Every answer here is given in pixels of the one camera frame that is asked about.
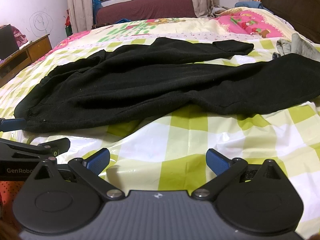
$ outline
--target gray folded garment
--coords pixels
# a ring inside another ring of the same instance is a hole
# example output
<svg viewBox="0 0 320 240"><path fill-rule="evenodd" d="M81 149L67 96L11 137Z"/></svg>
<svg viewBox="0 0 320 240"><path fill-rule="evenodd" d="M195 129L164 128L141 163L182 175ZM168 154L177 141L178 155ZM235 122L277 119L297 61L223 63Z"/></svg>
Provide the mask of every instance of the gray folded garment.
<svg viewBox="0 0 320 240"><path fill-rule="evenodd" d="M303 40L297 33L292 34L291 42L279 39L276 46L279 53L274 52L272 59L289 53L296 53L320 62L320 52L309 42Z"/></svg>

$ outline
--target blue cloth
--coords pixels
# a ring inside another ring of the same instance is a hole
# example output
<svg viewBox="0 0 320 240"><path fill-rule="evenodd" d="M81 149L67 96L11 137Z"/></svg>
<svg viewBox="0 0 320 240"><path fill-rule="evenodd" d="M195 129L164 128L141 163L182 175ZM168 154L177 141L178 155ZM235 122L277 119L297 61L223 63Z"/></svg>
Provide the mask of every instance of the blue cloth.
<svg viewBox="0 0 320 240"><path fill-rule="evenodd" d="M128 20L126 18L123 18L123 19L117 21L115 24L117 24L117 23L128 23L128 22L132 22L132 20Z"/></svg>
<svg viewBox="0 0 320 240"><path fill-rule="evenodd" d="M100 0L92 0L93 24L96 24L98 10L103 7Z"/></svg>
<svg viewBox="0 0 320 240"><path fill-rule="evenodd" d="M246 2L237 2L235 4L235 7L248 7L248 8L257 8L257 9L264 9L267 10L268 12L274 14L273 12L271 12L270 10L268 10L267 8L264 8L262 2L257 2L257 1L246 1Z"/></svg>

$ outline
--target headboard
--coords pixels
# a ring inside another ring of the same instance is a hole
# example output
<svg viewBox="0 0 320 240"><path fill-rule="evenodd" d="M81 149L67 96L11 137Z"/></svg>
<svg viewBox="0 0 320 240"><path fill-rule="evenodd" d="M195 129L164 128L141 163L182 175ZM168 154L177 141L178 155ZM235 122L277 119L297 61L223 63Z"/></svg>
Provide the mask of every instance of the headboard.
<svg viewBox="0 0 320 240"><path fill-rule="evenodd" d="M320 0L261 0L263 6L285 19L295 30L320 43Z"/></svg>

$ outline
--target wooden desk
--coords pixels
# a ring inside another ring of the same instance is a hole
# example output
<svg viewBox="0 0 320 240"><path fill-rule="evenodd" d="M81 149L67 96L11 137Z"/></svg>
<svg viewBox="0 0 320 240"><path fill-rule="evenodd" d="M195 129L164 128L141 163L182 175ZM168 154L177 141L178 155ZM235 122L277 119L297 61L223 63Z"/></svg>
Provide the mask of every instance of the wooden desk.
<svg viewBox="0 0 320 240"><path fill-rule="evenodd" d="M0 87L52 49L48 36L49 34L17 50L0 64Z"/></svg>

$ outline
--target green and white checkered sheet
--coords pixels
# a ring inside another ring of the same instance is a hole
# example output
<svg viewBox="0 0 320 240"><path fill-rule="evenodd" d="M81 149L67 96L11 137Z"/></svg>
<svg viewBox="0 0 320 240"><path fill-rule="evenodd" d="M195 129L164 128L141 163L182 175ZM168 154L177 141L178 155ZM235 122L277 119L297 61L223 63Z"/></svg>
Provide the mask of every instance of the green and white checkered sheet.
<svg viewBox="0 0 320 240"><path fill-rule="evenodd" d="M113 51L124 44L151 44L154 40L139 36L116 42L98 42L97 39L87 48L79 48L81 39L75 41L75 47L70 43L44 61L27 67L0 89L0 117L13 118L15 106L55 66L86 58L100 49ZM190 37L187 40L199 42ZM254 44L248 56L206 63L236 67L271 60L276 40L248 41ZM94 129L41 135L19 130L1 132L0 136L35 145L68 137L70 150L58 157L59 163L74 157L88 157L106 147L110 150L111 161L100 176L125 192L130 189L193 191L215 177L205 162L209 148L228 158L241 157L255 164L272 158L303 199L304 213L297 231L309 237L320 230L319 107L320 100L315 99L267 115L221 116L187 105L166 116Z"/></svg>

